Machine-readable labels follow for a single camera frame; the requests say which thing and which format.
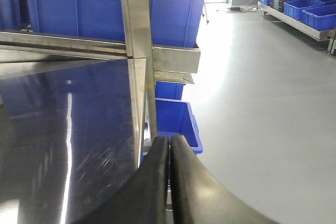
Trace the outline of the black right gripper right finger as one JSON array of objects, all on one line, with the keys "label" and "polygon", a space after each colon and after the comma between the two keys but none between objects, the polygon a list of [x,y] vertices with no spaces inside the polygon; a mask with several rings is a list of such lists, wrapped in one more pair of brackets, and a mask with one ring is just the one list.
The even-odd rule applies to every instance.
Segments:
[{"label": "black right gripper right finger", "polygon": [[275,223],[222,186],[184,136],[172,136],[170,152],[175,223]]}]

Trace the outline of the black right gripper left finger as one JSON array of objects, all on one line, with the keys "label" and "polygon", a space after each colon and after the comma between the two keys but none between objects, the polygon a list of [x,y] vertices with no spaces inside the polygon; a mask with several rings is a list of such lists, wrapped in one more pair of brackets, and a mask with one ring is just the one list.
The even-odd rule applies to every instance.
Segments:
[{"label": "black right gripper left finger", "polygon": [[131,136],[75,144],[67,223],[165,223],[169,138],[143,159]]}]

